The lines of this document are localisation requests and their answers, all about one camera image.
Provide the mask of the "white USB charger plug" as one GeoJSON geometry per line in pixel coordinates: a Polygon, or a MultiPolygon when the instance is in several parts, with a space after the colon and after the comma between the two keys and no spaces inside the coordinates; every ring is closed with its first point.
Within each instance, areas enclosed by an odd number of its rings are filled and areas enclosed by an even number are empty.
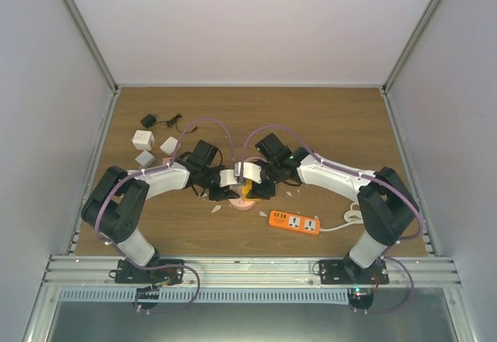
{"type": "Polygon", "coordinates": [[[149,151],[143,151],[135,161],[141,168],[146,169],[155,162],[155,157],[149,151]]]}

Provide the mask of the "orange power strip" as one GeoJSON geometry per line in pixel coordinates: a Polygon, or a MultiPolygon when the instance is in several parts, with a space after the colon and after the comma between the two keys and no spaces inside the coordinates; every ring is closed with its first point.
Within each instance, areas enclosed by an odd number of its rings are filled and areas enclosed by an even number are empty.
{"type": "Polygon", "coordinates": [[[305,217],[284,211],[272,210],[269,214],[269,224],[272,227],[301,232],[316,236],[320,232],[321,223],[317,218],[305,217]]]}

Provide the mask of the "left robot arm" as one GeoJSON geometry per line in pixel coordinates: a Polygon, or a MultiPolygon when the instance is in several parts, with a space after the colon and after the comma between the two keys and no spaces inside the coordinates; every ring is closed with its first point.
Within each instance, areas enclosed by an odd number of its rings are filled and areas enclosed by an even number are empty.
{"type": "Polygon", "coordinates": [[[83,205],[82,221],[92,226],[98,239],[133,264],[133,273],[140,281],[153,282],[160,273],[159,254],[138,228],[145,202],[185,189],[199,196],[206,192],[211,201],[238,199],[239,194],[221,179],[226,166],[211,165],[220,153],[217,147],[198,141],[193,151],[163,166],[138,171],[109,167],[83,205]]]}

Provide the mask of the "pink round socket base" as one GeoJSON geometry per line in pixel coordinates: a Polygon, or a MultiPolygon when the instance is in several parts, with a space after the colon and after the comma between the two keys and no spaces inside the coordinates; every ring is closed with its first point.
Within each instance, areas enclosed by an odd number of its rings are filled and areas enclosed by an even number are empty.
{"type": "Polygon", "coordinates": [[[230,205],[239,211],[247,211],[256,206],[257,200],[230,199],[230,205]]]}

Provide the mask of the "yellow cube socket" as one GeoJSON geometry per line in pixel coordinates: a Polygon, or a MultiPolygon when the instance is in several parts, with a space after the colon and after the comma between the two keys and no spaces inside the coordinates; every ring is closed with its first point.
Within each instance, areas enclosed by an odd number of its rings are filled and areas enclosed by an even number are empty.
{"type": "Polygon", "coordinates": [[[242,187],[242,199],[243,200],[247,199],[247,196],[248,196],[251,189],[252,189],[252,185],[248,185],[248,184],[246,184],[242,187]]]}

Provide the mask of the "black power adapter with cable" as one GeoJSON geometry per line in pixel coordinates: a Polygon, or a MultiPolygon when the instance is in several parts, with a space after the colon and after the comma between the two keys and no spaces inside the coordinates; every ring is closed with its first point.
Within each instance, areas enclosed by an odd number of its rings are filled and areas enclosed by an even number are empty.
{"type": "Polygon", "coordinates": [[[141,126],[143,128],[151,128],[151,127],[154,127],[155,125],[164,125],[167,128],[174,128],[178,132],[181,132],[181,130],[179,129],[178,122],[182,118],[183,118],[183,115],[178,113],[174,117],[172,117],[171,119],[158,120],[156,115],[149,113],[148,115],[146,115],[145,117],[143,117],[140,120],[140,123],[141,123],[141,126]]]}

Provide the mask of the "white tiger cube plug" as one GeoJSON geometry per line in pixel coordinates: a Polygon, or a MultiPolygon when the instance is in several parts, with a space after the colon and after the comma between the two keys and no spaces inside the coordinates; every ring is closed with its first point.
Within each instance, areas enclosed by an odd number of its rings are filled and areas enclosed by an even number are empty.
{"type": "Polygon", "coordinates": [[[151,151],[155,143],[155,136],[151,131],[136,130],[131,142],[137,150],[151,151]]]}

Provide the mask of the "white cube adapter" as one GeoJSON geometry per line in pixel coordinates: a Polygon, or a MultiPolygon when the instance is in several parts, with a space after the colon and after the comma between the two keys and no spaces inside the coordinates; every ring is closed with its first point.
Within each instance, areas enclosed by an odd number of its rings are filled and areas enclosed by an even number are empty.
{"type": "Polygon", "coordinates": [[[180,142],[177,138],[174,137],[168,137],[159,147],[161,152],[163,152],[166,155],[173,155],[174,152],[178,149],[180,146],[180,142]]]}

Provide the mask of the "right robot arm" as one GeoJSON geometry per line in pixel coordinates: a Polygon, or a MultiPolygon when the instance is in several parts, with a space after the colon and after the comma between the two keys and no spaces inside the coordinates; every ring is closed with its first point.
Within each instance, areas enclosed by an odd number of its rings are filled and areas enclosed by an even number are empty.
{"type": "Polygon", "coordinates": [[[270,133],[256,144],[262,160],[243,159],[235,175],[253,182],[251,195],[270,199],[278,183],[321,187],[357,204],[364,231],[339,262],[348,281],[360,284],[380,268],[381,257],[398,241],[413,221],[423,223],[419,206],[391,168],[370,171],[345,166],[324,158],[303,143],[292,151],[270,133]]]}

